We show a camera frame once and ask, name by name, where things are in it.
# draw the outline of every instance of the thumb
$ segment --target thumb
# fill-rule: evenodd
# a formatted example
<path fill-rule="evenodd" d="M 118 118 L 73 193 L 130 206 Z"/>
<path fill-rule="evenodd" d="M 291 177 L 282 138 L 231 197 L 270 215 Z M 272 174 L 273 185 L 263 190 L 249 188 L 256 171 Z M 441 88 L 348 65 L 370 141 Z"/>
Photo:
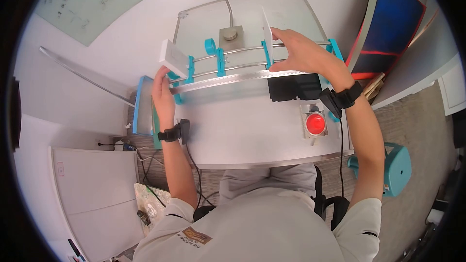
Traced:
<path fill-rule="evenodd" d="M 288 59 L 285 61 L 277 62 L 273 64 L 269 69 L 270 72 L 286 71 L 291 70 L 288 65 Z"/>

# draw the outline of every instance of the hand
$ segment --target hand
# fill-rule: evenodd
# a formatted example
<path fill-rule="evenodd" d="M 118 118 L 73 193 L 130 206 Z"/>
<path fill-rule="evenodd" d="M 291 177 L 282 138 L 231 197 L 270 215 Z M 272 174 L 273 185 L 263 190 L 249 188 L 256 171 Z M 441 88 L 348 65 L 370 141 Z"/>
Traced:
<path fill-rule="evenodd" d="M 169 89 L 168 78 L 165 75 L 170 70 L 162 66 L 154 78 L 152 100 L 160 123 L 160 131 L 173 128 L 175 118 L 175 99 Z"/>
<path fill-rule="evenodd" d="M 288 50 L 288 59 L 273 64 L 269 69 L 271 72 L 296 70 L 327 77 L 331 70 L 341 69 L 342 66 L 347 71 L 343 61 L 299 32 L 277 28 L 271 30 L 274 40 L 281 40 Z"/>

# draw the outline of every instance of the red button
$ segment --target red button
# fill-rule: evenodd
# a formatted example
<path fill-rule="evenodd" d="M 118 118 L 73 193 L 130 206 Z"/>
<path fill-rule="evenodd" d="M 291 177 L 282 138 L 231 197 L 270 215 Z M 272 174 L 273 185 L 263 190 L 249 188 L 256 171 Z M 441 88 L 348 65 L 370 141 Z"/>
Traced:
<path fill-rule="evenodd" d="M 320 135 L 325 130 L 325 119 L 322 114 L 309 114 L 306 118 L 306 129 L 311 135 Z"/>

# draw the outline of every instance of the office chair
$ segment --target office chair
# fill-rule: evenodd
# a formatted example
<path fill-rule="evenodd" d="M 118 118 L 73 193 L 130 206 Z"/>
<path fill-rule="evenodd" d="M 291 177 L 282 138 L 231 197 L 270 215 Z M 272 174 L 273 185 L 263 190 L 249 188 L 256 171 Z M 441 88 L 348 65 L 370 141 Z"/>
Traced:
<path fill-rule="evenodd" d="M 348 206 L 350 205 L 349 201 L 344 198 L 343 196 L 334 196 L 329 199 L 322 194 L 322 174 L 319 168 L 316 166 L 317 171 L 317 178 L 316 178 L 316 197 L 312 198 L 314 200 L 314 212 L 319 215 L 325 221 L 325 214 L 327 212 L 327 207 L 331 204 L 334 205 L 333 208 L 333 218 L 332 222 L 330 223 L 330 229 L 334 230 L 336 226 L 341 222 L 346 211 L 348 210 Z M 208 214 L 211 210 L 213 210 L 215 206 L 203 206 L 199 207 L 195 210 L 192 222 L 196 222 L 199 219 L 203 218 L 206 214 Z"/>

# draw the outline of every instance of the white wall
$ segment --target white wall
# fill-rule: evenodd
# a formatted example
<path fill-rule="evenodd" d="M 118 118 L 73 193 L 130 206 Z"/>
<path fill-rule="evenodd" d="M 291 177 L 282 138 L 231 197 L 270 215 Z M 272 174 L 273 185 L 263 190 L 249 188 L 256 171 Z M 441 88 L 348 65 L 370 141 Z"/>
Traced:
<path fill-rule="evenodd" d="M 32 57 L 42 44 L 73 62 L 134 87 L 141 76 L 153 77 L 159 68 L 160 43 L 173 38 L 178 13 L 211 1 L 214 0 L 143 0 L 114 21 L 89 47 L 34 14 L 29 23 L 33 29 L 24 37 L 31 47 L 22 55 Z M 347 55 L 364 18 L 367 0 L 308 1 L 327 36 L 336 38 L 343 55 Z M 34 68 L 43 69 L 45 63 L 41 61 Z"/>
<path fill-rule="evenodd" d="M 18 182 L 35 223 L 62 261 L 69 261 L 67 255 L 74 252 L 67 241 L 71 236 L 56 198 L 48 148 L 109 149 L 99 147 L 97 140 L 110 141 L 107 135 L 75 130 L 22 114 L 20 148 L 14 153 Z"/>
<path fill-rule="evenodd" d="M 69 36 L 33 14 L 22 37 L 15 66 L 22 112 L 76 129 L 126 135 L 128 106 L 125 103 L 39 51 L 43 45 L 51 51 L 55 47 L 67 47 L 73 52 L 72 47 L 63 44 L 69 40 L 72 40 Z M 129 96 L 128 86 L 77 64 L 67 64 L 107 89 Z"/>

